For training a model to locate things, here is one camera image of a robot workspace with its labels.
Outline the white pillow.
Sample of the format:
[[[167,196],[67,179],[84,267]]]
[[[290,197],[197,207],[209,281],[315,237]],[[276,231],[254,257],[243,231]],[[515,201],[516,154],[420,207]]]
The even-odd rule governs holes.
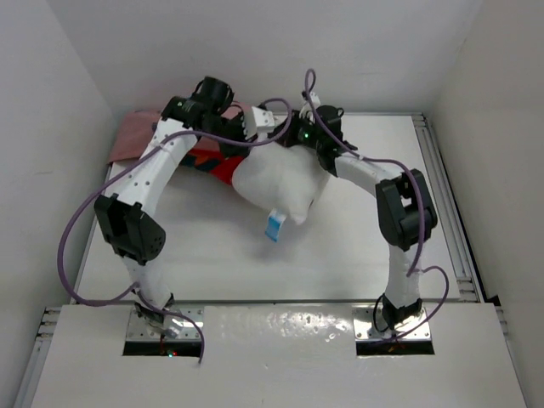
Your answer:
[[[233,172],[232,185],[253,205],[303,224],[329,179],[312,150],[272,143],[251,150]]]

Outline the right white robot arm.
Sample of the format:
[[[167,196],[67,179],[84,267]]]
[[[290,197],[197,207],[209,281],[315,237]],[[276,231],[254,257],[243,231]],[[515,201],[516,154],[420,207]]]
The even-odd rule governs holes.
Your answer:
[[[400,161],[357,153],[343,138],[342,117],[343,109],[331,105],[295,110],[286,145],[309,148],[326,172],[375,198],[378,227],[389,249],[388,283],[381,296],[383,330],[393,331],[421,312],[420,257],[438,215],[422,172]]]

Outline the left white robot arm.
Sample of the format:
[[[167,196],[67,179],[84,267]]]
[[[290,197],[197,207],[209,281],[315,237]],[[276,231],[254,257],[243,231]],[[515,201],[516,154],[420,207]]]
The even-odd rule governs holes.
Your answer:
[[[93,205],[105,241],[127,267],[131,281],[138,284],[143,298],[137,306],[139,316],[155,328],[165,326],[163,313],[173,304],[173,294],[153,264],[166,243],[166,232],[154,219],[158,201],[198,142],[194,131],[217,135],[242,131],[242,115],[234,122],[223,116],[233,99],[230,85],[210,76],[197,84],[190,97],[171,98],[141,156],[142,164]]]

